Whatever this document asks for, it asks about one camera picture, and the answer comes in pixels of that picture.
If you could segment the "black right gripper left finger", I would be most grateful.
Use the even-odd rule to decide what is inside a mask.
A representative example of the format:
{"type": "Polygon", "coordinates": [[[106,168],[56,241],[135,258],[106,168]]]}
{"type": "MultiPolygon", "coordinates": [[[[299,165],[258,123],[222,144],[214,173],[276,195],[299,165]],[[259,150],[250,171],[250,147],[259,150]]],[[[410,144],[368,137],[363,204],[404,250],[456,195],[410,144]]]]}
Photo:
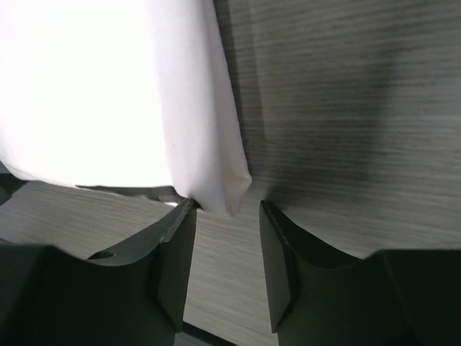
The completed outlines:
{"type": "Polygon", "coordinates": [[[3,345],[172,345],[181,331],[195,201],[88,259],[1,243],[3,345]]]}

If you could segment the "white t-shirt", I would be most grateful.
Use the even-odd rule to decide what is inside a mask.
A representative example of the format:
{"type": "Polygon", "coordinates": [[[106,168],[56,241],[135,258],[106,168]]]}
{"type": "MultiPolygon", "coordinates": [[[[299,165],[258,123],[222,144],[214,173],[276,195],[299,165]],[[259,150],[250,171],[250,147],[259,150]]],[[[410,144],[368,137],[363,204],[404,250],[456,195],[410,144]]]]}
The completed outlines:
{"type": "Polygon", "coordinates": [[[3,1],[1,163],[236,214],[251,175],[214,4],[3,1]]]}

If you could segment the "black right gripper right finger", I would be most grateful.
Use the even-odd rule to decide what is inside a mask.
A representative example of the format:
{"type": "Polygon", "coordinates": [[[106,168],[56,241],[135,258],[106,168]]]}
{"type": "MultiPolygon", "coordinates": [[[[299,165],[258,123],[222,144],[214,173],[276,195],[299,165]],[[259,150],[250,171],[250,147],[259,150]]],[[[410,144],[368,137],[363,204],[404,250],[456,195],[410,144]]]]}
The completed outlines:
{"type": "Polygon", "coordinates": [[[272,331],[281,345],[458,345],[460,251],[385,249],[360,259],[262,201],[272,331]]]}

